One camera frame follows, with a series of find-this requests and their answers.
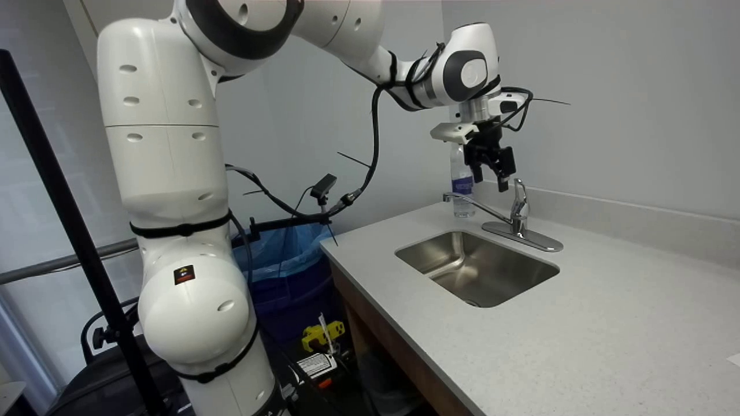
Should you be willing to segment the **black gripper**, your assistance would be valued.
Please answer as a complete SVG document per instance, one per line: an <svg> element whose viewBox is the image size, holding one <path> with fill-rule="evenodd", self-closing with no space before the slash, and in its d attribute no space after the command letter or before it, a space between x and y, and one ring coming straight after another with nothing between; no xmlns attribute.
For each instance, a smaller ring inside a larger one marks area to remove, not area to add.
<svg viewBox="0 0 740 416"><path fill-rule="evenodd" d="M510 177L517 171L512 148L503 148L503 129L496 122L477 122L480 134L466 147L466 164L472 169L474 183L484 181L484 167L498 177L498 191L506 193Z"/></svg>

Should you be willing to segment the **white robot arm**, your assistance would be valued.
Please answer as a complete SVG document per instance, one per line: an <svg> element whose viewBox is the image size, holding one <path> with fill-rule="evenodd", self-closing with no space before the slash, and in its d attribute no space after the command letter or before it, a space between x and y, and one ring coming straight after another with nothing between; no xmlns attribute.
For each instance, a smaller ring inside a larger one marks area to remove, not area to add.
<svg viewBox="0 0 740 416"><path fill-rule="evenodd" d="M487 21L430 57L383 47L385 0L175 0L97 37L97 88L113 171L144 259L139 325L196 416L287 416L247 282L231 255L215 91L301 37L402 110L471 106L503 91Z"/></svg>

